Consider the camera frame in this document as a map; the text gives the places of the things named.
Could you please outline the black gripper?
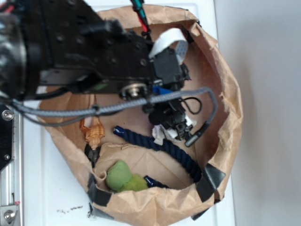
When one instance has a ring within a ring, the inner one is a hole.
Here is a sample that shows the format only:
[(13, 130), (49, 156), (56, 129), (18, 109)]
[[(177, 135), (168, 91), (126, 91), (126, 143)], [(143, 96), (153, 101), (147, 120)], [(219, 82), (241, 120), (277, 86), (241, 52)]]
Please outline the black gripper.
[[(178, 63), (175, 50), (170, 48), (158, 53), (153, 59), (143, 58), (142, 66), (147, 68), (146, 87), (142, 88), (142, 96), (147, 99), (180, 91), (185, 81), (190, 79), (187, 66)], [(152, 125), (173, 126), (177, 134), (175, 138), (182, 141), (194, 127), (182, 102), (181, 97), (158, 103), (149, 102), (143, 106), (143, 111), (149, 114)]]

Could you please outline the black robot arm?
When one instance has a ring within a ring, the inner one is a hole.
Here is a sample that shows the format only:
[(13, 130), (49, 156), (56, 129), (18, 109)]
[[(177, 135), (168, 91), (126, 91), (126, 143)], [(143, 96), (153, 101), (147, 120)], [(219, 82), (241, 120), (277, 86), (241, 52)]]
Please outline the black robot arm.
[(141, 35), (116, 19), (102, 19), (83, 0), (7, 0), (0, 6), (0, 101), (17, 102), (74, 94), (118, 94), (179, 140), (192, 123), (179, 90), (189, 79), (188, 43), (179, 29), (157, 41), (140, 0), (132, 1)]

